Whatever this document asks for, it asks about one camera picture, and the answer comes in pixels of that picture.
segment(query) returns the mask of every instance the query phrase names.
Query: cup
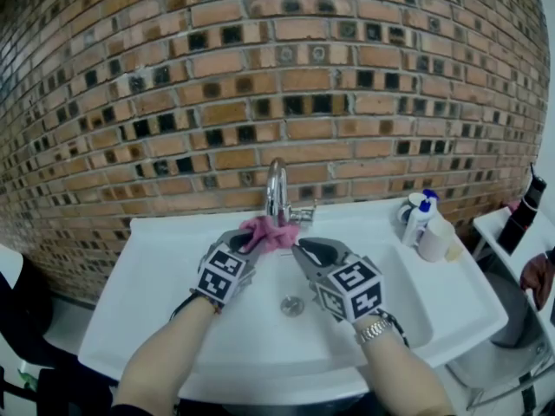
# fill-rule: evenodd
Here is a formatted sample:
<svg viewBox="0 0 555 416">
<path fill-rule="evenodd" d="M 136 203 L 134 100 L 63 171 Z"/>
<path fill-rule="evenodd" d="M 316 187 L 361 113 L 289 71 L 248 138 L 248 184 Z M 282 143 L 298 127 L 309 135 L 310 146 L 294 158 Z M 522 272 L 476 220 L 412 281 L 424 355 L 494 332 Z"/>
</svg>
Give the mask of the cup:
<svg viewBox="0 0 555 416">
<path fill-rule="evenodd" d="M 410 212 L 414 208 L 418 208 L 422 200 L 426 200 L 426 196 L 421 192 L 411 192 L 408 195 L 407 200 L 401 205 L 401 208 L 397 211 L 397 220 L 402 224 L 408 223 L 408 218 L 410 217 Z"/>
<path fill-rule="evenodd" d="M 442 216 L 428 222 L 418 241 L 418 254 L 428 262 L 437 262 L 446 254 L 454 239 L 454 227 Z"/>
</svg>

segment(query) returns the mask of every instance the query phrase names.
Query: wall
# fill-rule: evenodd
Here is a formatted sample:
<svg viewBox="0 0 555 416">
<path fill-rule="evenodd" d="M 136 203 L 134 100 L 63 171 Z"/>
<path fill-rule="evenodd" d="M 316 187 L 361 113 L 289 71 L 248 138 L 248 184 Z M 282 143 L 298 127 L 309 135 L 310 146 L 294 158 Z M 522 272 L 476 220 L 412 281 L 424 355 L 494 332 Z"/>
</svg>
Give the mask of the wall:
<svg viewBox="0 0 555 416">
<path fill-rule="evenodd" d="M 555 0 L 541 0 L 544 6 L 545 20 L 549 32 L 549 50 L 555 53 Z M 555 81 L 555 67 L 551 66 L 550 80 Z M 555 100 L 555 86 L 549 87 L 549 99 Z M 547 106 L 545 117 L 544 140 L 539 148 L 536 167 L 538 174 L 547 182 L 540 209 L 555 223 L 555 107 Z"/>
<path fill-rule="evenodd" d="M 538 0 L 3 0 L 0 240 L 95 302 L 133 217 L 422 187 L 464 234 L 536 159 Z"/>
</svg>

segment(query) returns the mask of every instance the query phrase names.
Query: forearm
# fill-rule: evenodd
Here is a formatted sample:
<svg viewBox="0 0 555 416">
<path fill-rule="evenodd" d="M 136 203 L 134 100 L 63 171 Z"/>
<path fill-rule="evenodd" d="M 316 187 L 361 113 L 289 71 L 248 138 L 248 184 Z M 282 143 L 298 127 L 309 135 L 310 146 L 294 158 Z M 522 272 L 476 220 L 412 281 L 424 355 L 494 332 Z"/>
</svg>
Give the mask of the forearm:
<svg viewBox="0 0 555 416">
<path fill-rule="evenodd" d="M 369 316 L 355 323 L 363 329 L 379 320 Z M 435 372 L 412 354 L 392 332 L 362 346 L 369 364 L 372 386 L 383 405 L 396 416 L 446 416 L 454 414 Z"/>
<path fill-rule="evenodd" d="M 152 335 L 127 364 L 115 404 L 138 406 L 154 416 L 171 414 L 213 316 L 214 307 L 197 298 Z"/>
</svg>

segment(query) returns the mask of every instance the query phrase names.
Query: sink basin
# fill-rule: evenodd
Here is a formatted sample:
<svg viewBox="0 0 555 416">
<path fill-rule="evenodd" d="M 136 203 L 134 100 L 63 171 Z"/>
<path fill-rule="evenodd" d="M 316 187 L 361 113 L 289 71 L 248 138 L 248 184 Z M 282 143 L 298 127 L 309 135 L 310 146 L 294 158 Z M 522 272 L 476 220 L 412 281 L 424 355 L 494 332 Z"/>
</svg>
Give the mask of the sink basin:
<svg viewBox="0 0 555 416">
<path fill-rule="evenodd" d="M 393 219 L 400 204 L 325 205 L 299 237 L 339 239 L 368 256 L 384 275 L 384 309 L 403 326 L 414 352 L 436 367 L 501 329 L 506 314 L 467 251 L 457 263 L 427 263 L 401 244 Z M 118 380 L 133 352 L 188 297 L 209 245 L 254 214 L 134 219 L 80 362 Z M 291 250 L 261 256 L 253 285 L 214 319 L 180 396 L 296 405 L 365 393 L 356 367 L 366 361 L 353 328 L 322 311 L 315 295 Z M 282 311 L 288 297 L 304 303 L 300 315 Z"/>
</svg>

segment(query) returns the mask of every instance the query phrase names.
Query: faucet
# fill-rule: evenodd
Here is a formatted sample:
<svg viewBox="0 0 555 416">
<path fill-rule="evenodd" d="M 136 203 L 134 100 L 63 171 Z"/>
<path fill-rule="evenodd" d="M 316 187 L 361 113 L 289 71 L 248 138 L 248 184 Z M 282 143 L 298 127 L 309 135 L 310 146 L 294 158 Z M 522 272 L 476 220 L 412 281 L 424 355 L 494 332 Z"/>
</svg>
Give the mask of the faucet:
<svg viewBox="0 0 555 416">
<path fill-rule="evenodd" d="M 268 170 L 268 181 L 266 182 L 266 216 L 273 218 L 274 225 L 285 226 L 290 222 L 312 222 L 316 211 L 309 210 L 293 211 L 291 204 L 287 201 L 287 170 L 283 159 L 277 158 L 270 163 Z"/>
</svg>

